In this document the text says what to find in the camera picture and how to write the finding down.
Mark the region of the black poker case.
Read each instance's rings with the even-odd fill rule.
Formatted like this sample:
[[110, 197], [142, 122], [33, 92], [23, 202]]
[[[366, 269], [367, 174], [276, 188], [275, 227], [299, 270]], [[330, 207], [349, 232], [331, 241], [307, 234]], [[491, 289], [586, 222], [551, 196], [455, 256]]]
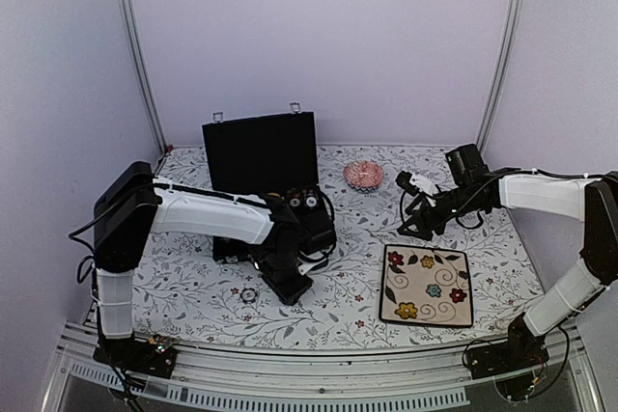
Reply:
[[[291, 113], [280, 113], [225, 121], [220, 113], [202, 125], [211, 188], [249, 195], [278, 193], [300, 223], [299, 258], [305, 262], [328, 260], [337, 235], [334, 206], [322, 192], [317, 159], [315, 115], [291, 104]], [[286, 201], [290, 189], [312, 188], [319, 205], [291, 208]]]

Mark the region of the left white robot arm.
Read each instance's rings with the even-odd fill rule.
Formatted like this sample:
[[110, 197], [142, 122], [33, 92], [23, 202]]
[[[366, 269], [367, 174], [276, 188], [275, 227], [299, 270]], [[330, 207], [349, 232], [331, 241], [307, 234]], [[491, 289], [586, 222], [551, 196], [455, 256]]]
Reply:
[[317, 187], [285, 194], [235, 194], [175, 183], [153, 174], [147, 162], [130, 164], [98, 198], [94, 217], [70, 232], [88, 244], [94, 262], [94, 297], [107, 353], [124, 368], [143, 360], [132, 338], [133, 275], [153, 233], [193, 233], [239, 242], [240, 255], [254, 263], [286, 305], [311, 287], [303, 262], [320, 264], [336, 246], [334, 210]]

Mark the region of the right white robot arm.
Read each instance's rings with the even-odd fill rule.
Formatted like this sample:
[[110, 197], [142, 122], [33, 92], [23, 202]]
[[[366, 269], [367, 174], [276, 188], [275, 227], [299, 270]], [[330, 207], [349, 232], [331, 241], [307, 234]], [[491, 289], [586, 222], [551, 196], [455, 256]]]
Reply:
[[445, 154], [454, 185], [409, 171], [396, 177], [411, 197], [400, 234], [430, 240], [468, 213], [505, 210], [543, 275], [545, 292], [509, 325], [499, 361], [520, 369], [536, 341], [577, 316], [617, 279], [617, 174], [561, 174], [542, 168], [492, 169], [474, 144]]

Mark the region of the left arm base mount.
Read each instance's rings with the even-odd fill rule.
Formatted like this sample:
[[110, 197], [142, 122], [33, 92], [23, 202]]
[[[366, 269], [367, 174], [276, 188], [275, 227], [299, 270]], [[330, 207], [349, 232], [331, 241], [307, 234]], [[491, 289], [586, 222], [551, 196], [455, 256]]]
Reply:
[[93, 358], [117, 371], [128, 371], [164, 379], [172, 377], [178, 350], [159, 335], [148, 341], [128, 338], [110, 339], [98, 333], [98, 345]]

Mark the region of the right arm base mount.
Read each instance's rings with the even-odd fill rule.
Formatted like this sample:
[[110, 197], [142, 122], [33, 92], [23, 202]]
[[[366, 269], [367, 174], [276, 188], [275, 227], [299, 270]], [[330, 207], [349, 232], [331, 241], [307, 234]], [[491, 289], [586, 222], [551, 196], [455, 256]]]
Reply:
[[472, 378], [492, 378], [498, 394], [510, 402], [526, 401], [533, 396], [548, 360], [543, 343], [524, 352], [512, 349], [506, 341], [473, 340], [462, 354], [462, 364]]

